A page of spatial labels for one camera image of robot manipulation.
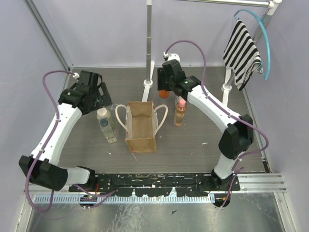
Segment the blue spray bottle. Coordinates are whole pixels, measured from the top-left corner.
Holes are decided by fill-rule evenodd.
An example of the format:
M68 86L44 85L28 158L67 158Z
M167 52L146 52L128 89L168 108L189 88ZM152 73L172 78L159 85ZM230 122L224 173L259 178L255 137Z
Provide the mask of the blue spray bottle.
M163 99L166 99L170 96L170 92L167 90L160 90L159 91L159 96Z

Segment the cream cap green bottle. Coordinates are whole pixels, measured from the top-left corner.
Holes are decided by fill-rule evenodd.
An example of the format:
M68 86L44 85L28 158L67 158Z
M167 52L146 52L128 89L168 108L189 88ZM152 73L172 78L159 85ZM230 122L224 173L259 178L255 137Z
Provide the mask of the cream cap green bottle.
M106 118L108 116L108 110L103 107L97 110L97 119L100 120L102 118Z

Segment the clear bottle dark cap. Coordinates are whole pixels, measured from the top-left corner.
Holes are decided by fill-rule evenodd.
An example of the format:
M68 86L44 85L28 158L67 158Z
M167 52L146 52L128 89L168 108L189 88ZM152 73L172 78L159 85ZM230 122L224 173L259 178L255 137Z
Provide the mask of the clear bottle dark cap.
M109 144L116 143L117 139L110 118L107 116L104 117L97 116L97 119L100 125L101 132L104 135L107 142Z

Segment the pink cap orange bottle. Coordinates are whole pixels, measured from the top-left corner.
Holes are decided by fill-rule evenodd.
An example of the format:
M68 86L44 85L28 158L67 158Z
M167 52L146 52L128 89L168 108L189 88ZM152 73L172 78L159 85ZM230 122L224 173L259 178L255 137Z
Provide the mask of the pink cap orange bottle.
M174 125L181 126L183 124L185 112L187 109L187 102L184 99L179 99L176 103L176 109L174 114Z

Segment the white bottle grey cap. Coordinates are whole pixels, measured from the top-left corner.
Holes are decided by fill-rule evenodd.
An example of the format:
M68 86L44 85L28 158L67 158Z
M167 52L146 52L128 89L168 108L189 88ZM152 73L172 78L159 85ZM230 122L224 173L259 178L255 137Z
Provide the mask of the white bottle grey cap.
M180 96L175 97L175 106L177 106L178 102L182 99Z

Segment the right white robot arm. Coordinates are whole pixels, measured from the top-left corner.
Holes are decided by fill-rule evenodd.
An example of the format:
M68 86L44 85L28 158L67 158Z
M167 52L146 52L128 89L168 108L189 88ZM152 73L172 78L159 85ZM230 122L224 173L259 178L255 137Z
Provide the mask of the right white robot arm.
M186 76L179 61L172 59L157 70L157 89L173 91L201 110L222 133L218 147L219 161L211 172L211 184L216 190L228 186L234 165L253 143L253 120L241 116L216 99L195 76Z

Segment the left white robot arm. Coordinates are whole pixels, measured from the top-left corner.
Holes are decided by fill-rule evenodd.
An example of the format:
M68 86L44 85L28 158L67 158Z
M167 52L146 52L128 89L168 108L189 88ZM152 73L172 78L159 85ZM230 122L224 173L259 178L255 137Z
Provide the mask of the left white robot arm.
M52 102L56 113L50 126L31 154L20 158L19 166L27 184L54 191L80 185L85 191L92 191L97 185L94 170L82 166L63 168L58 163L68 136L81 116L112 105L112 100L100 74L81 71L71 75L77 82L63 90L58 101Z

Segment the brown canvas bag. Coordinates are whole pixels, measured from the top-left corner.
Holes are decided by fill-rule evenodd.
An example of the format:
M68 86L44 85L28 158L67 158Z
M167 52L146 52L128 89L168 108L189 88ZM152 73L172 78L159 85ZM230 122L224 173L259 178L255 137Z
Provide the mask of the brown canvas bag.
M165 104L152 101L129 101L115 108L115 117L126 131L126 144L131 153L156 152L156 134L168 115Z

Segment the striped black white cloth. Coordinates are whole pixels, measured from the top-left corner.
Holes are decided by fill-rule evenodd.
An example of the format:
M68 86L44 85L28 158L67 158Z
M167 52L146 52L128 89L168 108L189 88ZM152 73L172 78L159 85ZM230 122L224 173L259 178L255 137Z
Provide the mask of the striped black white cloth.
M237 20L234 26L223 61L233 71L234 83L239 91L244 89L254 72L261 72L260 53L242 20Z

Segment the blue hanger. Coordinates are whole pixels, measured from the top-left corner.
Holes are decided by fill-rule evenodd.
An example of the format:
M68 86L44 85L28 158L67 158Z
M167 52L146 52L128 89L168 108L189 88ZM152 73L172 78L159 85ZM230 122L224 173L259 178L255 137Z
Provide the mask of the blue hanger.
M261 68L261 73L264 77L265 80L268 80L269 74L270 74L270 70L271 70L271 50L270 50L270 43L269 43L269 39L268 39L268 34L266 31L266 26L263 23L263 20L266 18L267 13L264 14L264 16L262 16L261 18L253 11L248 10L248 9L240 9L237 10L234 14L234 18L235 20L238 20L239 18L237 18L237 15L239 12L247 12L249 14L251 14L255 20L258 23L258 26L260 28L260 30L262 31L264 40L265 40L265 45L266 45L266 50L267 50L267 70L264 73L263 68Z

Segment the metal clothes rack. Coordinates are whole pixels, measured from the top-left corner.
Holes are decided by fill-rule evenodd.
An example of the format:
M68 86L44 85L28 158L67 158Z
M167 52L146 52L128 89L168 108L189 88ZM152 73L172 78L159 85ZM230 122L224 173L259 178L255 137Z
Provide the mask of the metal clothes rack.
M261 1L253 1L253 0L203 0L203 3L213 3L213 4L224 4L224 5L239 5L239 6L252 6L252 7L264 7L267 10L266 18L263 20L264 25L267 27L270 19L274 15L277 10L281 0L267 0L264 2ZM144 92L142 95L142 102L148 101L150 89L153 86L153 72L155 68L155 62L151 60L151 42L152 42L152 5L153 2L151 0L146 1L146 78L143 81ZM253 40L257 42L260 36L263 35L259 26L256 29Z

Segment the aluminium frame post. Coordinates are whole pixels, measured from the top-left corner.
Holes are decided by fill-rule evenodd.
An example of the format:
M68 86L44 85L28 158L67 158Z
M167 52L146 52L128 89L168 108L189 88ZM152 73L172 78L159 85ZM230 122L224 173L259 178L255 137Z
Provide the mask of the aluminium frame post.
M62 67L71 71L73 69L73 63L68 55L61 38L53 25L48 11L42 0L25 0L28 10L35 19L45 39L51 46L52 51L61 63Z

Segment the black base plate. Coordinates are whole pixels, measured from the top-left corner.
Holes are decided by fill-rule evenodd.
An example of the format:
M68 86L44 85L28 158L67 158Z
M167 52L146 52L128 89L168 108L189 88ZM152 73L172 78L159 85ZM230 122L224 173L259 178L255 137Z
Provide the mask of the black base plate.
M95 185L90 189L100 195L114 191L115 196L159 197L176 191L177 197L207 196L215 191L239 191L238 178L220 181L209 173L162 173L162 174L97 174Z

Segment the aluminium front rail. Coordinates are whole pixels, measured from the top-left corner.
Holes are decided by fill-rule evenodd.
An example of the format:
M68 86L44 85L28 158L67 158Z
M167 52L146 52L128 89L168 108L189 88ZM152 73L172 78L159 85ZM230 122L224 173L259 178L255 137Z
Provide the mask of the aluminium front rail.
M238 181L240 184L240 190L238 192L284 192L286 190L283 179L280 174L240 173L236 176L236 178L238 178ZM86 190L91 192L90 189L92 189L92 187L86 187ZM214 193L227 193L228 191L215 191Z

